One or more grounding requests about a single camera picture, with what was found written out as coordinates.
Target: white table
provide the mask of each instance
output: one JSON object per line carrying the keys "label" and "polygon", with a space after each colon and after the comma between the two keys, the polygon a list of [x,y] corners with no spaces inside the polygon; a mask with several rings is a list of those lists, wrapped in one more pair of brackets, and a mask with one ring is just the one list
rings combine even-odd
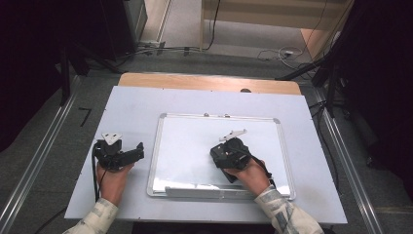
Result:
{"label": "white table", "polygon": [[[294,203],[320,223],[347,223],[303,96],[114,87],[95,134],[123,134],[123,150],[144,143],[145,158],[131,170],[119,219],[178,222],[268,223],[252,201],[154,198],[146,193],[159,116],[162,113],[277,117],[296,187]],[[94,206],[91,151],[66,218],[83,218]]]}

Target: sleeve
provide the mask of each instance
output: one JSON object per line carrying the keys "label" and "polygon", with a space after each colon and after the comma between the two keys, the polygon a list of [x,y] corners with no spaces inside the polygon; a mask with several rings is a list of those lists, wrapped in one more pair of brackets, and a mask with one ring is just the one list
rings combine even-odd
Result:
{"label": "sleeve", "polygon": [[118,208],[115,205],[99,198],[91,212],[63,234],[106,233],[117,213]]}
{"label": "sleeve", "polygon": [[273,185],[254,201],[271,220],[278,233],[323,233],[313,217],[284,199]]}

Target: floor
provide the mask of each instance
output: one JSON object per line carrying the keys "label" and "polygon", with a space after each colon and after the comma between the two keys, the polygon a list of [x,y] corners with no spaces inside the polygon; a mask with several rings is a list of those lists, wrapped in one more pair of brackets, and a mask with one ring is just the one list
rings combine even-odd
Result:
{"label": "floor", "polygon": [[[157,44],[165,41],[168,47],[197,47],[199,31],[196,30],[199,30],[199,21],[196,20],[196,11],[200,9],[199,4],[200,1],[172,0],[169,13],[165,17],[163,32],[159,34],[159,30],[154,30],[156,33],[152,35],[155,37],[148,36],[146,42]],[[165,7],[168,4],[165,1],[160,5]],[[190,14],[179,14],[180,10]],[[209,22],[206,21],[205,41],[210,35],[208,27]],[[290,73],[302,62],[310,61],[308,53],[304,52],[297,59],[285,60],[294,68],[288,67],[278,59],[279,49],[286,46],[305,48],[298,29],[249,25],[245,27],[241,24],[218,22],[215,27],[214,44],[207,53],[191,52],[187,57],[183,56],[182,51],[163,52],[158,56],[139,54],[130,57],[121,67],[131,72],[218,74],[273,79]],[[323,93],[323,89],[320,91],[312,87],[308,80],[312,75],[310,72],[294,79],[300,85],[309,105],[322,100],[319,93]],[[79,81],[76,96],[65,120],[59,126],[53,144],[46,150],[47,157],[44,159],[43,167],[37,172],[33,183],[29,184],[30,192],[23,194],[26,197],[23,196],[24,202],[17,206],[18,213],[10,217],[14,219],[14,223],[9,233],[34,232],[68,204],[111,88],[118,83],[120,75],[103,69],[91,71],[88,77],[76,77],[74,73],[73,77],[74,82]],[[4,162],[14,162],[0,165],[0,206],[3,209],[10,202],[12,192],[23,177],[31,158],[37,154],[37,147],[42,143],[43,136],[48,133],[49,126],[59,112],[59,99],[60,92],[57,92],[27,124],[14,144],[0,153],[0,158]],[[86,124],[81,126],[86,116],[82,108],[90,108],[92,112]],[[324,121],[320,122],[320,131],[325,137],[322,146],[332,176],[338,175],[340,199],[349,222],[346,225],[336,225],[333,230],[336,233],[411,233],[412,202],[403,191],[400,180],[388,171],[366,167],[368,154],[357,136],[357,129],[346,118],[343,108],[336,107],[335,113],[334,123],[345,141],[348,154],[357,169],[368,201],[374,207],[382,231],[372,231],[367,227],[365,216],[360,211],[357,193],[337,150],[340,149],[340,145],[331,137],[329,122],[326,121],[328,116],[324,115]],[[5,217],[2,215],[0,224],[4,224],[4,220]],[[61,233],[76,222],[77,220],[66,220],[59,216],[42,233]],[[131,233],[132,230],[133,223],[115,221],[109,233]]]}

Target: gray floor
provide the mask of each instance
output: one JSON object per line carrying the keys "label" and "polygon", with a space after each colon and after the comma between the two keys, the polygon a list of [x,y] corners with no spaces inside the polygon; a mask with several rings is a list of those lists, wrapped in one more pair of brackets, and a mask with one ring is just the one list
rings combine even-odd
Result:
{"label": "gray floor", "polygon": [[[179,1],[182,2],[183,0],[175,0],[173,2],[179,3]],[[169,19],[177,17],[178,15],[169,15]],[[197,21],[194,21],[193,26],[198,26],[197,23]],[[194,43],[194,38],[191,41],[182,41],[179,38],[173,39],[171,36],[180,33],[173,33],[172,25],[174,24],[171,24],[170,20],[169,24],[167,23],[163,37],[167,42],[167,46],[198,46],[197,44],[191,44]],[[296,40],[294,42],[296,44],[284,43],[290,42],[291,39],[280,39],[281,41],[273,41],[273,45],[269,46],[265,43],[266,40],[262,40],[259,42],[255,41],[255,45],[258,45],[256,48],[258,49],[238,50],[240,47],[230,46],[225,47],[228,50],[224,50],[224,45],[231,44],[233,41],[227,38],[226,40],[230,40],[231,43],[230,41],[224,42],[225,40],[220,36],[222,28],[219,28],[221,25],[218,24],[216,28],[216,44],[207,54],[190,53],[187,57],[177,52],[163,52],[159,56],[156,56],[156,54],[136,55],[130,57],[121,68],[130,72],[212,74],[273,79],[290,73],[292,69],[286,67],[277,59],[258,59],[256,52],[259,52],[261,49],[277,50],[284,46],[305,47],[302,38],[300,39],[298,34],[294,34],[297,31],[290,31],[288,33],[280,31],[280,33],[277,33],[279,36],[280,34],[291,35],[291,38]],[[241,41],[237,45],[251,48],[253,47],[251,45],[254,45],[251,42],[254,40]],[[302,60],[290,61],[290,63],[298,66],[299,62],[306,61],[304,55],[300,59]],[[67,206],[69,202],[76,179],[92,144],[101,114],[104,111],[105,103],[109,98],[112,87],[117,85],[120,75],[103,69],[93,70],[88,77],[80,78],[81,85],[78,90],[78,96],[76,96],[67,118],[63,122],[42,170],[35,179],[25,202],[19,210],[10,233],[33,233],[46,220]],[[306,79],[298,77],[294,81],[300,84],[301,92],[310,105],[318,102],[318,100],[316,99],[315,88]],[[0,159],[3,162],[0,164],[0,207],[4,208],[6,205],[11,192],[17,186],[25,168],[35,154],[38,145],[58,111],[59,101],[60,92],[57,92],[27,124],[13,145],[0,153]],[[80,127],[80,125],[84,121],[86,112],[79,110],[79,107],[92,109],[92,113],[83,127]],[[384,233],[411,233],[411,230],[413,230],[413,214],[402,213],[401,209],[411,207],[412,202],[407,197],[401,181],[388,171],[379,171],[366,167],[365,163],[368,154],[361,144],[357,130],[350,121],[344,118],[340,108],[336,108],[335,113],[337,115],[336,121],[348,146],[352,160],[357,167],[373,207],[378,211],[377,216],[382,224]],[[336,233],[368,233],[355,195],[323,122],[321,122],[321,131],[337,164],[340,182],[339,190],[342,194],[340,199],[349,221],[349,224],[334,226],[333,230]],[[323,145],[323,149],[334,176],[334,168],[327,147]],[[386,208],[396,208],[396,210],[390,211]],[[61,233],[75,223],[76,220],[65,220],[61,215],[42,233]],[[131,233],[131,229],[131,222],[116,221],[109,233]]]}

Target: hand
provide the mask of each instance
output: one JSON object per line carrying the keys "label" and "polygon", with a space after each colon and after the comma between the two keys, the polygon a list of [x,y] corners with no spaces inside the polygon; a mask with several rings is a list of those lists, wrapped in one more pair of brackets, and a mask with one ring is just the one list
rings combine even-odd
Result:
{"label": "hand", "polygon": [[270,186],[265,170],[252,159],[249,160],[243,170],[224,169],[224,171],[232,176],[236,176],[256,196]]}
{"label": "hand", "polygon": [[100,184],[101,197],[118,207],[127,184],[128,172],[133,166],[134,164],[130,164],[118,172],[112,172],[106,171],[97,163],[96,176],[97,183]]}

